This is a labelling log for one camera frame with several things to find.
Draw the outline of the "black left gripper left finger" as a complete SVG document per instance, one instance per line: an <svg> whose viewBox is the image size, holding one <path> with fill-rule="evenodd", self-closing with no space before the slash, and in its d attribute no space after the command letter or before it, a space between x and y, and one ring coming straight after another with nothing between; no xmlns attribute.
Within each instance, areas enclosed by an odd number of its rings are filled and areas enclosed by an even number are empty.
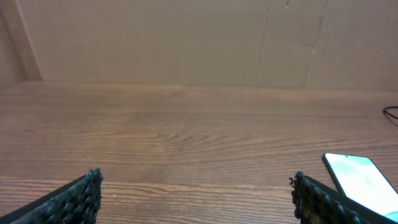
<svg viewBox="0 0 398 224"><path fill-rule="evenodd" d="M101 206L99 168L53 192L1 217L1 223L88 224L96 223Z"/></svg>

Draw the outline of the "blue Samsung Galaxy smartphone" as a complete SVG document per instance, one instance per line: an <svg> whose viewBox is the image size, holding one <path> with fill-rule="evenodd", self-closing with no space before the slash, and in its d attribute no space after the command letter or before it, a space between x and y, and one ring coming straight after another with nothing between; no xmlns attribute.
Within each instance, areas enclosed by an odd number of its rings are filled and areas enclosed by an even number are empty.
<svg viewBox="0 0 398 224"><path fill-rule="evenodd" d="M322 159L339 192L397 222L397 191L370 158L326 152Z"/></svg>

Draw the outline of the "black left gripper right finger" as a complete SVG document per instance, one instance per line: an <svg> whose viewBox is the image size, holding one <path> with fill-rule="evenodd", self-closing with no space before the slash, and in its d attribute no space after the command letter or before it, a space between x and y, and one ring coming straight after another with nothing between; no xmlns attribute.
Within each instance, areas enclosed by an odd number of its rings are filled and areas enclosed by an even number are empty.
<svg viewBox="0 0 398 224"><path fill-rule="evenodd" d="M294 215L301 224L395 224L303 172L291 177L290 185Z"/></svg>

